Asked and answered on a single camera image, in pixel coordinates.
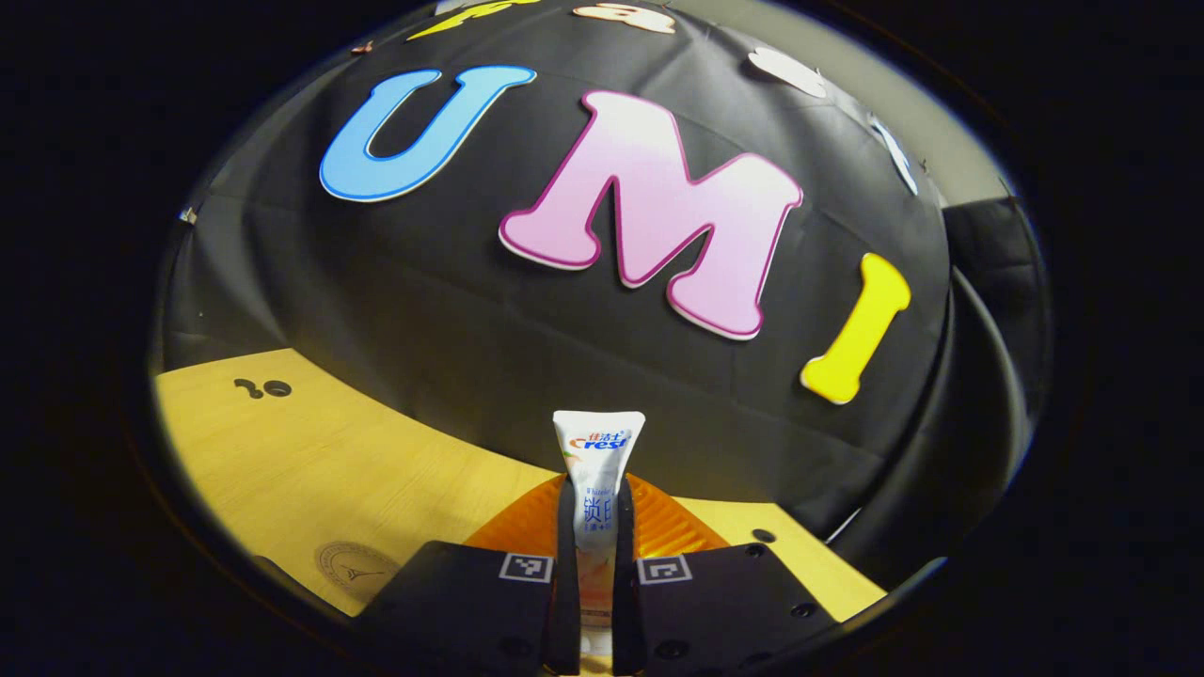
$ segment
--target toothpaste tube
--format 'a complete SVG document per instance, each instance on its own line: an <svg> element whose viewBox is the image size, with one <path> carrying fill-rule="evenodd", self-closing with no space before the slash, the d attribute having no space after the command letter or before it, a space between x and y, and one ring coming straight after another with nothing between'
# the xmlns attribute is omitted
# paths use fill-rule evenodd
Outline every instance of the toothpaste tube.
<svg viewBox="0 0 1204 677"><path fill-rule="evenodd" d="M582 648L608 654L608 632L598 631L610 626L619 485L644 426L644 414L557 411L551 422L577 491L573 535L582 595Z"/></svg>

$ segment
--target black cloth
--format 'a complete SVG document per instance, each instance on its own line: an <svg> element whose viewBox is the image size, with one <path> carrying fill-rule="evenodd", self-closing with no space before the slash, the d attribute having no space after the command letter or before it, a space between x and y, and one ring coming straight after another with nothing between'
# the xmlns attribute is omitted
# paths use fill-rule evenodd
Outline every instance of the black cloth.
<svg viewBox="0 0 1204 677"><path fill-rule="evenodd" d="M291 347L406 416L555 470L554 410L638 410L648 424L632 472L677 495L778 501L830 532L884 472L937 354L950 263L936 189L916 172L910 194L869 111L834 84L814 99L751 69L746 54L762 42L672 8L649 6L677 19L662 35L574 17L574 6L515 5L412 42L438 19L383 34L255 120L194 198L199 219L171 264L164 369ZM426 184L374 204L323 189L323 154L372 87L444 72L380 129L373 152L388 155L425 129L455 75L489 64L538 77L506 92ZM592 89L671 110L694 178L751 152L802 187L752 341L668 306L666 283L694 265L702 240L644 287L621 285L610 195L594 222L602 255L585 271L500 243L502 218L535 204L584 130ZM846 320L867 252L902 272L911 304L856 399L836 406L798 372Z"/></svg>

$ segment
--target letter cutout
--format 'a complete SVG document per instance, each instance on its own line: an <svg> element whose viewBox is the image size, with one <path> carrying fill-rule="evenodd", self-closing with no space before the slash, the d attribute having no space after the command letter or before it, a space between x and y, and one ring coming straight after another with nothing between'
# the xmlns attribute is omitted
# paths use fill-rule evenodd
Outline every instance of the letter cutout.
<svg viewBox="0 0 1204 677"><path fill-rule="evenodd" d="M903 154L903 148L899 148L898 141L895 141L895 135L891 134L891 130L886 129L886 125L878 119L878 116L869 116L869 124L886 140L886 149L891 152L891 160L895 161L895 169L898 170L899 178L903 179L903 183L907 183L907 188L913 195L919 195L920 190L916 188L915 179L911 178L911 172L909 171L911 163Z"/></svg>
<svg viewBox="0 0 1204 677"><path fill-rule="evenodd" d="M834 405L844 405L861 389L861 372L869 364L895 314L911 304L911 288L886 259L861 258L864 285L852 313L827 353L803 366L798 379Z"/></svg>
<svg viewBox="0 0 1204 677"><path fill-rule="evenodd" d="M775 52L767 47L757 47L749 53L749 63L816 99L827 98L827 88L824 87L824 78L820 77L820 73L781 52Z"/></svg>
<svg viewBox="0 0 1204 677"><path fill-rule="evenodd" d="M331 195L354 202L378 202L418 188L452 159L485 111L510 87L535 80L519 66L480 66L460 73L460 89L408 149L378 158L372 139L418 88L439 77L424 70L390 77L372 89L368 100L347 120L321 159L319 176Z"/></svg>
<svg viewBox="0 0 1204 677"><path fill-rule="evenodd" d="M406 42L409 42L411 40L418 37L423 37L424 35L431 35L432 33L439 33L443 30L448 30L450 28L459 28L464 25L464 22L468 19L476 19L478 17L488 17L489 14L501 12L502 10L509 7L510 5L530 5L532 2L538 2L538 1L539 0L506 0L504 2L485 2L484 5L474 5L449 19L444 19L432 25L431 28L421 33L415 33L414 35L411 35L409 37L406 39Z"/></svg>
<svg viewBox="0 0 1204 677"><path fill-rule="evenodd" d="M632 7L631 5L619 5L616 2L598 2L596 7L577 7L573 13L578 17L591 19L606 19L608 22L622 22L630 27L642 28L653 33L677 33L673 30L673 18L660 12Z"/></svg>
<svg viewBox="0 0 1204 677"><path fill-rule="evenodd" d="M778 235L803 202L802 189L752 153L691 181L673 113L616 92L590 92L582 101L592 112L585 131L535 207L502 220L502 243L551 267L594 265L601 247L590 224L613 183L622 283L641 287L709 231L694 267L669 281L669 304L728 338L756 336Z"/></svg>

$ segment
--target circular stamp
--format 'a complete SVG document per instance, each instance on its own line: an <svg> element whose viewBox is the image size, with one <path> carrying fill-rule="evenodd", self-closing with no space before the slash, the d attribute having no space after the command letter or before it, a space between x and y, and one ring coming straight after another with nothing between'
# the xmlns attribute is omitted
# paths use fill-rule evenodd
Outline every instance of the circular stamp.
<svg viewBox="0 0 1204 677"><path fill-rule="evenodd" d="M380 552L347 541L321 546L314 560L331 583L362 602L372 601L401 569Z"/></svg>

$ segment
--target yellow foam letter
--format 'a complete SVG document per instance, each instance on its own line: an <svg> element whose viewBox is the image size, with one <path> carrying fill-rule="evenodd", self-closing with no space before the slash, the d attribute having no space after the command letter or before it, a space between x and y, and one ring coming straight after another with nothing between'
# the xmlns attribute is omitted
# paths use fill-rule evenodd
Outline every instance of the yellow foam letter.
<svg viewBox="0 0 1204 677"><path fill-rule="evenodd" d="M430 35L432 33L438 33L441 30L447 30L449 28L456 28L464 24L467 19L476 19L478 17L488 17L495 12L501 12L502 10L509 7L510 5L530 5L531 2L538 2L539 0L506 0L504 2L485 2L484 5L476 5L468 7L467 10L460 12L459 14L439 22L431 28L415 33L406 39L406 42L414 40L415 37L421 37L424 35Z"/></svg>
<svg viewBox="0 0 1204 677"><path fill-rule="evenodd" d="M911 289L895 266L878 254L861 258L864 285L828 352L807 363L798 379L836 405L848 404L861 389L869 364L895 314L911 302Z"/></svg>

